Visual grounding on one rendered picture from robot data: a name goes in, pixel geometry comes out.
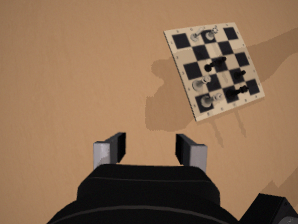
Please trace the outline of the white rook chess piece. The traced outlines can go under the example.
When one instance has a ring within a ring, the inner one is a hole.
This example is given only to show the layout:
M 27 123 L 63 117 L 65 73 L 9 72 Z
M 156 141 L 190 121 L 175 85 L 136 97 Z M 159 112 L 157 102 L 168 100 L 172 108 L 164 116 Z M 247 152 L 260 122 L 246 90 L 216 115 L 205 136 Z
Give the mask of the white rook chess piece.
M 211 32 L 208 32 L 208 33 L 206 33 L 206 38 L 208 39 L 208 40 L 212 40 L 214 37 L 214 34 L 216 34 L 217 32 L 218 32 L 219 30 L 217 29 L 217 27 L 214 27 L 212 30 L 211 30 Z

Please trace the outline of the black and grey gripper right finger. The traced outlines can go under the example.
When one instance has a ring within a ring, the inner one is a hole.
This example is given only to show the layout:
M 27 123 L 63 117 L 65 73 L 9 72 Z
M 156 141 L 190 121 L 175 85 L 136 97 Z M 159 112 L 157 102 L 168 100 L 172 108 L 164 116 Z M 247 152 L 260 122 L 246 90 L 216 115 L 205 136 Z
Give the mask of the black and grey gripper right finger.
M 183 166 L 199 167 L 206 173 L 207 146 L 197 144 L 184 134 L 176 134 L 175 155 Z

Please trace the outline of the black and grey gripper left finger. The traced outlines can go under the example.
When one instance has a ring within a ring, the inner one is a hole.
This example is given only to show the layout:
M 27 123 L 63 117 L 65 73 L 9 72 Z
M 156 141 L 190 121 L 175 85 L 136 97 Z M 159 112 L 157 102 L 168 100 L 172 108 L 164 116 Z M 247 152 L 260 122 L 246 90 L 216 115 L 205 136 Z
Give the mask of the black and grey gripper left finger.
M 93 143 L 93 170 L 101 164 L 120 163 L 126 154 L 126 132 Z

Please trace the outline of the white knight chess piece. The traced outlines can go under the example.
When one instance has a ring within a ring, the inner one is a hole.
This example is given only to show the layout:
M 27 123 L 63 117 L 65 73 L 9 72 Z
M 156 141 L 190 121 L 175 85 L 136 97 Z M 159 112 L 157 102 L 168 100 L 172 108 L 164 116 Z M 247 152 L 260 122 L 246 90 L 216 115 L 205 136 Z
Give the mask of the white knight chess piece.
M 199 35 L 204 29 L 201 27 L 196 33 L 191 34 L 190 38 L 192 41 L 197 42 L 199 40 Z

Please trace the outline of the black and cream chessboard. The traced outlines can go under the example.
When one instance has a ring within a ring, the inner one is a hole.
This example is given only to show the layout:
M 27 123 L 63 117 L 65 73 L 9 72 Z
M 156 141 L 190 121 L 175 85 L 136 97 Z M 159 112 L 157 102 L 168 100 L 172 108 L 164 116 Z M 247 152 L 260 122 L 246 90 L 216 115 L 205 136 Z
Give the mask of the black and cream chessboard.
M 194 42 L 190 36 L 200 28 L 204 30 L 199 40 Z M 206 38 L 206 33 L 217 27 L 219 31 L 212 40 Z M 187 27 L 164 31 L 164 36 L 170 48 L 182 84 L 184 86 L 195 122 L 222 113 L 248 102 L 264 97 L 264 91 L 256 69 L 235 24 L 221 23 L 195 27 Z M 204 70 L 206 64 L 226 57 L 221 67 L 216 65 L 210 72 Z M 240 79 L 234 78 L 235 72 L 246 71 Z M 203 84 L 200 91 L 192 87 L 194 80 L 202 80 L 208 75 L 211 81 Z M 247 93 L 239 93 L 233 100 L 226 97 L 229 89 L 237 90 L 243 85 L 249 87 Z M 221 101 L 213 101 L 207 108 L 201 105 L 204 96 L 213 97 L 221 93 Z

